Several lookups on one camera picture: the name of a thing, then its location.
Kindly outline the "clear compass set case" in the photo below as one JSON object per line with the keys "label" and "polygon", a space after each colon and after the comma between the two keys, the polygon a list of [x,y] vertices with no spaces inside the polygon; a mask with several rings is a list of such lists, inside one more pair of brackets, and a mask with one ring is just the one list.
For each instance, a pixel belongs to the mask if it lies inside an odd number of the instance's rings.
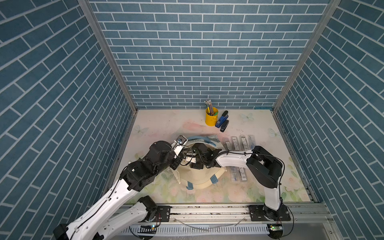
{"label": "clear compass set case", "polygon": [[240,149],[240,146],[239,146],[238,138],[237,137],[232,137],[232,142],[233,142],[233,146],[234,146],[234,151],[239,152],[241,149]]}

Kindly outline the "cream canvas tote bag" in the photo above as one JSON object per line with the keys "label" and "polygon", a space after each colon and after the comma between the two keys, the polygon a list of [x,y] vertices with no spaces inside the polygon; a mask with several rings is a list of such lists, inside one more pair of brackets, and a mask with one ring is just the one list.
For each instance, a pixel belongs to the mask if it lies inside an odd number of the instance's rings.
{"label": "cream canvas tote bag", "polygon": [[[220,142],[217,135],[210,136],[193,136],[189,137],[186,146],[183,147],[184,153],[190,155],[189,150],[195,144],[203,144],[210,150],[224,149],[223,144]],[[202,169],[194,169],[192,165],[196,163],[196,157],[198,154],[194,153],[194,157],[183,158],[182,163],[176,170],[172,170],[172,173],[179,184],[185,186],[188,190],[201,190],[205,189],[212,184],[216,184],[219,178],[227,172],[226,168],[213,167]]]}

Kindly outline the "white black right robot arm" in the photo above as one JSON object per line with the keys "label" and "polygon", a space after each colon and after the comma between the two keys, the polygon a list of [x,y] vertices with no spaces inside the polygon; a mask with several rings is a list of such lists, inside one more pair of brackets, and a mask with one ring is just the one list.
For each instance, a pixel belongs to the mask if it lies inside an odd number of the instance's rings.
{"label": "white black right robot arm", "polygon": [[205,144],[195,144],[190,149],[184,147],[182,161],[187,165],[197,164],[198,168],[239,167],[248,169],[260,185],[264,187],[265,200],[263,214],[269,221],[290,221],[291,211],[281,197],[281,178],[284,163],[261,146],[247,151],[210,149]]}

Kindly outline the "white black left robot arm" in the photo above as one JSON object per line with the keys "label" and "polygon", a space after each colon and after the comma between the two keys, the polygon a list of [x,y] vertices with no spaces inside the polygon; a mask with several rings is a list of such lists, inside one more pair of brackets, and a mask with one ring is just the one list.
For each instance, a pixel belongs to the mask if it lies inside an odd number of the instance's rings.
{"label": "white black left robot arm", "polygon": [[128,200],[151,184],[157,175],[171,167],[176,169],[179,153],[187,139],[179,136],[173,144],[165,141],[153,143],[148,153],[128,164],[110,190],[88,211],[69,224],[58,225],[53,233],[57,240],[109,240],[128,226],[152,220],[157,204],[150,197],[140,198],[130,209],[115,215]]}

